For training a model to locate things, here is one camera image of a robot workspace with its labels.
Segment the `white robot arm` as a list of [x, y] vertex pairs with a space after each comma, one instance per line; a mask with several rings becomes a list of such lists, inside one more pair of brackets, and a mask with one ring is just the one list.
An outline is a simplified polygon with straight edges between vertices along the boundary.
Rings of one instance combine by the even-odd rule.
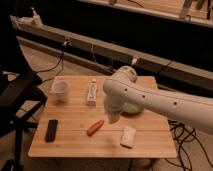
[[146, 88], [136, 84], [137, 73], [122, 66], [103, 84], [109, 123], [119, 120], [124, 103], [131, 103], [213, 135], [213, 98]]

